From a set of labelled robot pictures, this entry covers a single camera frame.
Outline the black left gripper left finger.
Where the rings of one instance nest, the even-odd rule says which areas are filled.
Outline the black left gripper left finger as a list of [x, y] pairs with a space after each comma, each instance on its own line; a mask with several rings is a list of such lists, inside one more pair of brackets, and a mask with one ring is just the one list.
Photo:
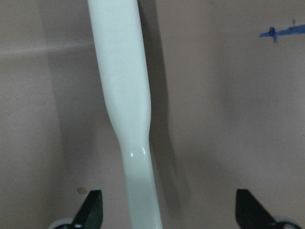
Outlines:
[[72, 229], [100, 229], [103, 222], [102, 191], [89, 192], [81, 208], [74, 217]]

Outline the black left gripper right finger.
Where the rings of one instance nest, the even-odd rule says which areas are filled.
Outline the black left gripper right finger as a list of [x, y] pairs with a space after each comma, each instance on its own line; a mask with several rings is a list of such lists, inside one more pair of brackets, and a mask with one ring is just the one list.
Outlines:
[[235, 219], [241, 229], [280, 229], [275, 219], [247, 189], [237, 189]]

